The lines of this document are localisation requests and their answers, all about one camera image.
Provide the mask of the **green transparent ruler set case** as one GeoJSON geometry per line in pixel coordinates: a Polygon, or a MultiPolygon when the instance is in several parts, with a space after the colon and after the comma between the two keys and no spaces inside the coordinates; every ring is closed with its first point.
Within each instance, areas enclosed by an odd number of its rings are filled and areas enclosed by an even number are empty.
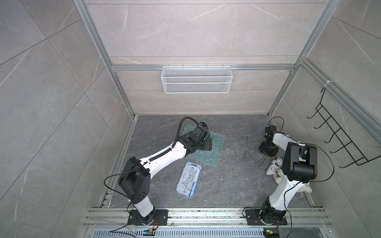
{"type": "Polygon", "coordinates": [[[195,159],[205,164],[217,166],[222,153],[226,136],[210,132],[211,150],[197,150],[195,153],[188,155],[190,159],[195,159]]]}

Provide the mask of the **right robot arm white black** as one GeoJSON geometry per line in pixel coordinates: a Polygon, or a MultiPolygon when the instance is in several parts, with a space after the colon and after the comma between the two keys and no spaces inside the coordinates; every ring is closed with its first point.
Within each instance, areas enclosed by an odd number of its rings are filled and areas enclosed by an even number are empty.
{"type": "Polygon", "coordinates": [[[264,224],[280,228],[289,225],[290,235],[293,228],[292,216],[289,221],[286,220],[286,214],[290,213],[289,202],[309,182],[320,183],[332,178],[335,172],[334,163],[328,178],[315,180],[318,175],[317,151],[321,149],[319,146],[299,142],[270,124],[265,127],[265,139],[259,147],[261,153],[275,156],[279,149],[285,152],[280,168],[283,176],[275,192],[266,198],[261,208],[245,207],[242,209],[242,216],[249,226],[264,224]]]}

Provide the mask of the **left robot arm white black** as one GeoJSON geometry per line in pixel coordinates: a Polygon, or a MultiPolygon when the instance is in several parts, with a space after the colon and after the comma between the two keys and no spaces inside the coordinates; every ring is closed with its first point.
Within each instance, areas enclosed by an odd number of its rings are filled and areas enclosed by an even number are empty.
{"type": "Polygon", "coordinates": [[[172,144],[142,159],[129,158],[123,171],[114,175],[119,176],[118,185],[122,189],[121,195],[130,200],[144,224],[150,224],[152,220],[158,222],[155,207],[148,197],[151,179],[171,163],[197,150],[208,151],[211,148],[212,142],[207,124],[197,122],[191,117],[182,118],[172,144]],[[181,135],[182,124],[185,120],[195,122],[196,127],[193,131],[181,135]]]}

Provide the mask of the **blue transparent geometry set case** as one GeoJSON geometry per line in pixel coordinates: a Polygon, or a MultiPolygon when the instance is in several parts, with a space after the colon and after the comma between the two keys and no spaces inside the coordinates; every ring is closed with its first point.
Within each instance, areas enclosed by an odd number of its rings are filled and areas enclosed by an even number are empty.
{"type": "Polygon", "coordinates": [[[202,167],[198,164],[187,162],[183,168],[176,192],[186,197],[192,197],[201,173],[202,167]]]}

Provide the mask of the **newspaper print roll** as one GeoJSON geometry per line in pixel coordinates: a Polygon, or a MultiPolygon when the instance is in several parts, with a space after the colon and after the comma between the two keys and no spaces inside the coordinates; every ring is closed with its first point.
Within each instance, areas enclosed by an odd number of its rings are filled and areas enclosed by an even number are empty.
{"type": "Polygon", "coordinates": [[[270,179],[278,178],[279,177],[278,172],[281,169],[282,164],[283,164],[283,159],[281,159],[280,157],[276,157],[275,159],[273,159],[266,171],[266,176],[270,179]]]}

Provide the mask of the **white plush teddy bear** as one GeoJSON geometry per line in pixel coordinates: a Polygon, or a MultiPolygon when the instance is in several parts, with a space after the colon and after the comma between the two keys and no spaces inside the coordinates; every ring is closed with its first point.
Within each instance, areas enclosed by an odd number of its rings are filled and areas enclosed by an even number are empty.
{"type": "MultiPolygon", "coordinates": [[[[283,177],[281,177],[281,174],[275,179],[275,182],[277,184],[280,184],[283,180],[283,177]]],[[[300,189],[297,190],[297,192],[306,192],[306,193],[312,193],[312,188],[310,186],[310,183],[305,183],[300,189]]]]}

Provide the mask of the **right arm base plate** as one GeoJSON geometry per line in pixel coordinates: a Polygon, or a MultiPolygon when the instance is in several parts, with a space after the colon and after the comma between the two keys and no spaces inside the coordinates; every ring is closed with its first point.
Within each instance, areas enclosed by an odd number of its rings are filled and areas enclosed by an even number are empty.
{"type": "Polygon", "coordinates": [[[266,221],[263,221],[261,218],[261,209],[243,209],[243,216],[247,220],[249,226],[254,225],[267,225],[267,226],[286,226],[288,222],[285,217],[281,218],[266,218],[266,221]]]}

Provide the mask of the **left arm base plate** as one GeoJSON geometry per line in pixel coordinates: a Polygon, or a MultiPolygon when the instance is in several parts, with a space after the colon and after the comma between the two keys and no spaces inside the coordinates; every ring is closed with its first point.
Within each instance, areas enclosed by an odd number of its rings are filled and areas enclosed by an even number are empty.
{"type": "Polygon", "coordinates": [[[167,209],[153,209],[146,217],[141,216],[141,214],[136,210],[131,210],[128,217],[129,225],[159,225],[166,226],[168,221],[167,209]]]}

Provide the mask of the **aluminium mounting rail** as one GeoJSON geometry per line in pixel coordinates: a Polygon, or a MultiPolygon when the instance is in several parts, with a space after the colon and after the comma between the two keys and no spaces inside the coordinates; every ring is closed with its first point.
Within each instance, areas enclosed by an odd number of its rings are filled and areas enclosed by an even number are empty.
{"type": "MultiPolygon", "coordinates": [[[[243,208],[168,208],[169,227],[248,227],[247,220],[242,216],[243,208]]],[[[292,216],[293,228],[316,227],[329,228],[331,222],[323,208],[290,208],[286,214],[289,221],[292,216]]],[[[118,228],[128,223],[130,212],[126,208],[91,208],[81,218],[83,227],[118,228]]]]}

